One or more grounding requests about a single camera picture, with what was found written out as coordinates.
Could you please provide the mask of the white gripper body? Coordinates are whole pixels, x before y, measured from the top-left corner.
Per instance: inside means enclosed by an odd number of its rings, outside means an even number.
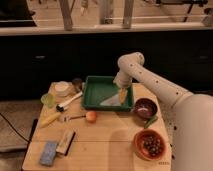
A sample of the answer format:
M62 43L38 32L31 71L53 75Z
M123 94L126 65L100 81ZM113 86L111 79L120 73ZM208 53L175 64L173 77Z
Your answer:
M132 84L132 78L122 73L118 73L116 77L114 78L113 82L118 87L119 102L123 104L125 102L125 99L128 93L128 88Z

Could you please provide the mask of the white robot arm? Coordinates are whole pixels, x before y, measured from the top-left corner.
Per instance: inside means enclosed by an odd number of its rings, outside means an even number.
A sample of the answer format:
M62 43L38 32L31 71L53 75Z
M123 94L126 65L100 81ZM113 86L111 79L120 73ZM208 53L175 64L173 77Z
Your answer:
M213 171L213 96L191 91L147 70L142 53L118 59L114 81L127 88L136 79L174 113L171 171Z

